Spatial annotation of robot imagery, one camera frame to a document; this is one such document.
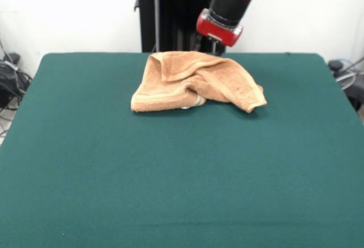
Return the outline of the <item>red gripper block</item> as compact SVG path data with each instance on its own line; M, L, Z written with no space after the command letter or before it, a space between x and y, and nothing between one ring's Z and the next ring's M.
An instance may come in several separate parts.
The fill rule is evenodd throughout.
M203 9L198 16L196 30L199 34L196 36L195 51L200 52L202 36L206 36L215 40L214 55L221 57L225 52L225 46L232 47L238 41L243 27L241 25L223 26L210 16L208 9Z

